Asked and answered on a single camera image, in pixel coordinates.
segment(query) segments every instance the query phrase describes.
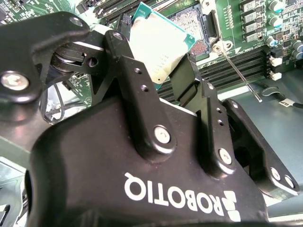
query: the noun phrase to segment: screw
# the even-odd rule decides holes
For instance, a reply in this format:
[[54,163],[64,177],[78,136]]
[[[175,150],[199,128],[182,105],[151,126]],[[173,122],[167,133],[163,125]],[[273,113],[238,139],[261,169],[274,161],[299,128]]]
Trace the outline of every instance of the screw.
[[213,87],[213,85],[212,85],[212,84],[208,83],[207,85],[208,85],[208,87],[209,87],[211,90],[213,90],[213,89],[214,89],[214,87]]
[[159,142],[168,143],[170,141],[170,134],[165,128],[157,126],[154,133]]
[[139,68],[135,68],[134,71],[138,74],[142,74],[141,70]]
[[213,47],[213,50],[214,50],[215,53],[218,53],[218,52],[221,51],[221,48],[220,48],[219,46],[215,45],[215,46]]
[[219,149],[219,155],[220,155],[220,158],[222,159],[222,161],[225,164],[230,165],[232,163],[232,157],[229,155],[229,153],[227,152],[227,150],[225,150],[223,148],[220,148]]
[[28,87],[29,82],[19,73],[8,72],[1,77],[1,84],[11,90],[21,91]]
[[235,108],[237,108],[237,109],[238,109],[238,104],[236,104],[236,102],[235,102],[235,101],[232,101],[232,105],[233,105],[233,107],[235,107]]
[[281,180],[281,177],[280,177],[280,174],[278,173],[278,171],[275,168],[273,168],[273,167],[271,167],[270,169],[271,169],[271,173],[272,173],[273,177],[277,181]]
[[78,18],[76,18],[76,17],[70,17],[70,21],[71,21],[74,25],[77,25],[77,26],[79,26],[79,27],[82,27],[82,26],[83,26],[82,22],[81,22]]
[[113,33],[114,37],[117,38],[118,40],[123,40],[122,36],[118,32]]
[[145,92],[148,92],[148,87],[146,85],[142,85],[141,90],[145,91]]
[[285,175],[284,178],[285,178],[286,182],[289,184],[289,186],[291,188],[294,188],[294,183],[293,183],[292,179],[287,175]]

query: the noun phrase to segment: gray surface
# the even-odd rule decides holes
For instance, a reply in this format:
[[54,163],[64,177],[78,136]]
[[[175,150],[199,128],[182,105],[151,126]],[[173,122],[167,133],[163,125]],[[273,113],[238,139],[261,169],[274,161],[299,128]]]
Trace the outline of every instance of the gray surface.
[[[303,103],[303,71],[295,70],[281,80],[264,80],[279,87],[288,98]],[[283,107],[273,97],[258,103],[250,94],[233,97],[241,104],[286,168],[303,189],[303,109]],[[269,207],[270,216],[303,212],[303,194]]]
[[38,110],[31,119],[24,123],[0,121],[0,148],[4,143],[1,141],[1,137],[3,137],[23,149],[31,150],[38,137],[49,127],[50,124],[43,120]]

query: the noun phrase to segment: motherboard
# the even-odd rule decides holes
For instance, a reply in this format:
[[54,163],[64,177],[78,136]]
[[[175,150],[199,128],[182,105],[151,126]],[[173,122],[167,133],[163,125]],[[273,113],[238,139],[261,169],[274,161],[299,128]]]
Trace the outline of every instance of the motherboard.
[[[69,11],[90,25],[117,29],[121,16],[132,16],[140,2],[197,39],[189,54],[201,78],[219,91],[241,85],[222,51],[248,81],[279,79],[303,59],[303,0],[0,0],[0,26]],[[75,74],[65,84],[90,105],[87,75]],[[169,79],[158,93],[175,103]]]

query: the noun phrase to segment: green circuit board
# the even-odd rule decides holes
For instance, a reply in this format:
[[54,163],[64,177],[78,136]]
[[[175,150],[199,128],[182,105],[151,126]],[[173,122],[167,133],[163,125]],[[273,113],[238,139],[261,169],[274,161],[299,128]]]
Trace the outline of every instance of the green circuit board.
[[59,11],[76,14],[90,26],[99,22],[90,12],[80,15],[73,0],[0,0],[0,14],[5,13],[6,16],[0,25]]
[[[246,2],[255,2],[255,9],[258,9],[257,18],[261,18],[258,23],[258,34],[254,40],[247,41],[245,36],[244,22],[243,22],[243,5]],[[303,0],[280,0],[284,4],[284,9],[280,12],[273,12],[269,5],[273,0],[218,0],[216,1],[216,11],[218,12],[219,29],[224,41],[232,42],[232,48],[227,52],[229,57],[248,53],[254,49],[267,45],[267,38],[272,36],[276,39],[277,44],[283,47],[283,64],[282,71],[292,70],[296,67],[296,59],[293,56],[293,43],[298,40],[303,40]],[[115,29],[117,26],[119,11],[132,15],[136,7],[132,6],[134,3],[139,4],[138,0],[122,0],[117,9],[108,13],[106,17],[96,18],[94,14],[88,12],[82,13],[80,16],[90,25],[94,23],[104,23],[110,18],[110,23],[107,26]],[[145,0],[149,6],[159,5],[167,0]],[[79,14],[77,11],[78,3],[72,0],[30,0],[25,4],[20,4],[18,0],[0,0],[0,9],[7,15],[4,20],[5,23],[17,22],[27,18],[38,17],[48,13],[57,11],[69,11],[74,14]],[[175,4],[167,7],[160,13],[166,17],[171,17],[183,10],[200,4],[196,0],[179,0]],[[279,17],[283,20],[280,27],[273,27],[269,24],[272,17]],[[224,57],[220,54],[213,60],[208,60],[209,52],[205,52],[196,58],[197,65],[200,69],[215,65],[224,61]],[[89,81],[87,77],[71,78],[70,82],[73,85],[73,92],[85,102],[87,106],[90,105],[88,100],[90,97]]]

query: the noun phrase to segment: black metal bracket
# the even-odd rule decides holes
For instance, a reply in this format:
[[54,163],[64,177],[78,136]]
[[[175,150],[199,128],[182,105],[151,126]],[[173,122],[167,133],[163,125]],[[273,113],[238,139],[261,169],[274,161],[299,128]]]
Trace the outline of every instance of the black metal bracket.
[[134,60],[127,39],[118,32],[107,31],[103,46],[108,67],[101,82],[90,77],[92,105],[120,90],[137,151],[151,162],[166,160],[175,151],[177,140],[146,67]]
[[101,33],[92,31],[82,42],[60,46],[52,57],[51,65],[62,72],[86,73],[103,79],[107,71],[103,37]]
[[202,167],[215,178],[225,177],[236,170],[227,113],[218,101],[215,87],[198,78],[199,71],[189,55],[170,75],[176,100],[201,118],[203,144],[198,156]]
[[[33,33],[31,28],[39,28],[39,31]],[[0,75],[7,72],[21,74],[28,79],[29,86],[15,91],[0,84],[0,100],[15,104],[37,100],[46,82],[55,49],[66,43],[83,40],[88,34],[89,26],[67,12],[2,26],[0,52],[5,57],[1,59]]]
[[279,200],[299,194],[299,185],[275,154],[271,146],[234,100],[223,102],[232,134],[235,156],[259,189]]

